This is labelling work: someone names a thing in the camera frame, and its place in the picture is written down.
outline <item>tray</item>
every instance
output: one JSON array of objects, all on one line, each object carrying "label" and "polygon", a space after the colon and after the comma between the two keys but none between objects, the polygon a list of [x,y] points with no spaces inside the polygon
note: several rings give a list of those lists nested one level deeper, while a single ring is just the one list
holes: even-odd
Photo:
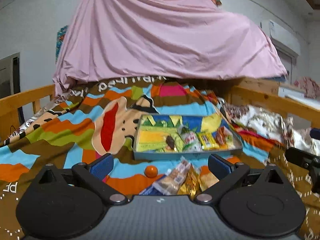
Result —
[{"label": "tray", "polygon": [[[167,135],[177,136],[177,127],[186,125],[194,132],[208,131],[215,138],[216,131],[219,127],[225,126],[233,135],[232,149],[212,149],[203,151],[182,151],[182,152],[155,152],[155,150],[143,150],[144,148],[153,147],[154,149],[165,147],[164,137]],[[166,114],[143,114],[138,122],[137,132],[135,135],[133,152],[135,160],[180,160],[181,156],[186,159],[208,158],[212,153],[221,153],[223,155],[235,155],[242,152],[243,144],[239,135],[229,128],[226,120],[214,113],[209,116],[202,115],[166,115]]]}]

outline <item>snack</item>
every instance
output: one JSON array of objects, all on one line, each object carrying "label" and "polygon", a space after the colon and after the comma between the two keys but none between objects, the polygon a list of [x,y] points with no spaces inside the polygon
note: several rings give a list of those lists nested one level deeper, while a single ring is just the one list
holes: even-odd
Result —
[{"label": "snack", "polygon": [[163,196],[163,194],[157,190],[156,188],[153,187],[153,185],[151,184],[149,187],[145,188],[144,190],[142,190],[139,195],[148,195],[148,196]]},{"label": "snack", "polygon": [[220,148],[211,133],[200,132],[197,135],[204,151]]},{"label": "snack", "polygon": [[233,148],[233,134],[228,130],[227,127],[219,127],[216,133],[217,142],[220,145],[220,148]]},{"label": "snack", "polygon": [[168,135],[166,137],[165,142],[167,143],[167,145],[170,147],[171,150],[174,150],[174,148],[175,148],[174,139],[172,138],[171,135]]},{"label": "snack", "polygon": [[200,170],[190,166],[186,181],[181,185],[178,195],[189,195],[191,199],[194,199],[196,193],[200,189],[199,184]]},{"label": "snack", "polygon": [[193,131],[191,131],[188,127],[185,125],[180,125],[177,128],[178,134],[186,144],[183,147],[183,151],[196,151],[200,152],[202,150],[201,144],[198,140],[197,134]]},{"label": "snack", "polygon": [[185,181],[191,164],[181,158],[181,162],[170,172],[170,174],[152,185],[164,195],[176,195],[180,186]]},{"label": "snack", "polygon": [[176,133],[172,133],[170,136],[174,139],[175,149],[178,152],[182,152],[184,143],[183,143],[183,140],[181,139],[180,135],[176,132]]},{"label": "snack", "polygon": [[200,176],[200,188],[202,191],[205,191],[207,188],[211,187],[217,182],[219,182],[219,180],[211,172]]}]

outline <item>pink sheet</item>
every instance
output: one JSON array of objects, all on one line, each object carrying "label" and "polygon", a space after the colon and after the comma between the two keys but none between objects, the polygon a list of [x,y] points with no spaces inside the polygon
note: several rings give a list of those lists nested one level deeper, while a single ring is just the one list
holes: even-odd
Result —
[{"label": "pink sheet", "polygon": [[82,0],[66,33],[56,93],[106,78],[287,75],[270,39],[210,0]]}]

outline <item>blue gripper pad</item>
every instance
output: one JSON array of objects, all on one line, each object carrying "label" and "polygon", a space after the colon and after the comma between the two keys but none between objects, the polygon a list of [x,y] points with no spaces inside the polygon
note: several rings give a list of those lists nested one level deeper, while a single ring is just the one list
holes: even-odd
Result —
[{"label": "blue gripper pad", "polygon": [[113,157],[111,154],[105,154],[87,167],[92,175],[103,180],[113,169]]},{"label": "blue gripper pad", "polygon": [[310,131],[310,137],[316,140],[320,140],[320,129],[312,128]]},{"label": "blue gripper pad", "polygon": [[235,166],[217,154],[211,154],[208,159],[208,168],[211,173],[221,180],[235,170]]}]

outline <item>screw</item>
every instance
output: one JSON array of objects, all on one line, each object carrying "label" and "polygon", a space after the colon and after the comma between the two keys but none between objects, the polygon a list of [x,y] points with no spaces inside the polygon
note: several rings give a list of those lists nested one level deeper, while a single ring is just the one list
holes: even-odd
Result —
[{"label": "screw", "polygon": [[119,203],[125,200],[125,196],[122,194],[113,194],[109,198],[112,202]]},{"label": "screw", "polygon": [[212,197],[209,194],[199,194],[197,200],[203,203],[209,202],[212,200]]}]

